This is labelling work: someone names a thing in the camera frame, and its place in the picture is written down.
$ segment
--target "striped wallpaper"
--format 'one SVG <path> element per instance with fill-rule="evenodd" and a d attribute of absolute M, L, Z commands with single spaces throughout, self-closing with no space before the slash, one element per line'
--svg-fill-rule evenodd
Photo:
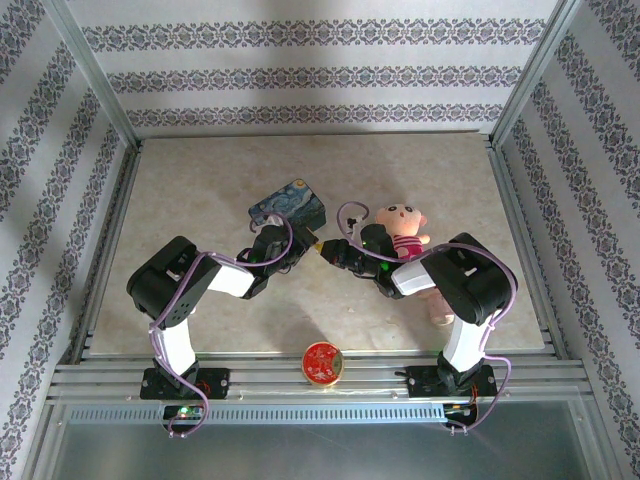
<path fill-rule="evenodd" d="M 81 314 L 124 145 L 36 0 L 0 0 L 0 479 Z"/>
<path fill-rule="evenodd" d="M 140 137 L 488 133 L 555 0 L 71 0 Z"/>
<path fill-rule="evenodd" d="M 586 2 L 502 145 L 624 478 L 640 478 L 639 10 Z"/>

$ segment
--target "red lid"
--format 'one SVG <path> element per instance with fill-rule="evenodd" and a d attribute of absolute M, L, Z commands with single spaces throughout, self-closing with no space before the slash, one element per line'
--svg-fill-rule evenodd
<path fill-rule="evenodd" d="M 340 379 L 343 368 L 342 353 L 328 342 L 314 343 L 302 357 L 302 372 L 315 385 L 333 385 Z"/>

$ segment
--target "marble surface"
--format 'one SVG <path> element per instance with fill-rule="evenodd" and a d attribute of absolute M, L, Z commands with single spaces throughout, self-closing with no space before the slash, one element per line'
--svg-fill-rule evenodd
<path fill-rule="evenodd" d="M 150 354 L 147 318 L 125 291 L 130 275 L 176 235 L 235 256 L 253 243 L 249 206 L 298 177 L 327 208 L 321 241 L 339 236 L 335 213 L 348 200 L 416 206 L 432 245 L 474 235 L 520 284 L 489 349 L 543 347 L 481 137 L 387 134 L 147 140 L 91 353 Z M 189 322 L 198 352 L 300 353 L 323 339 L 348 351 L 438 351 L 450 331 L 428 321 L 424 300 L 387 299 L 315 250 L 251 301 L 207 292 Z"/>

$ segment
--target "doll head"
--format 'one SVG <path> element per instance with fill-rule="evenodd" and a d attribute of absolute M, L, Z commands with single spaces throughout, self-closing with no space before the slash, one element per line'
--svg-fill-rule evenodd
<path fill-rule="evenodd" d="M 397 203 L 378 210 L 376 223 L 384 225 L 391 236 L 416 236 L 420 227 L 427 224 L 427 217 L 420 210 Z"/>

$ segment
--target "plush doll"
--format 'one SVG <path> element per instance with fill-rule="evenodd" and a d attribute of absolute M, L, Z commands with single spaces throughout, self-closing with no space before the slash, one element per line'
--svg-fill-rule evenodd
<path fill-rule="evenodd" d="M 427 224 L 427 217 L 422 215 L 420 210 L 401 203 L 378 210 L 376 223 L 384 225 L 393 239 L 393 248 L 398 258 L 411 258 L 421 254 L 422 246 L 431 240 L 429 235 L 418 235 L 420 227 Z M 429 319 L 434 325 L 448 325 L 453 322 L 453 310 L 440 290 L 430 288 L 418 296 L 426 300 Z"/>

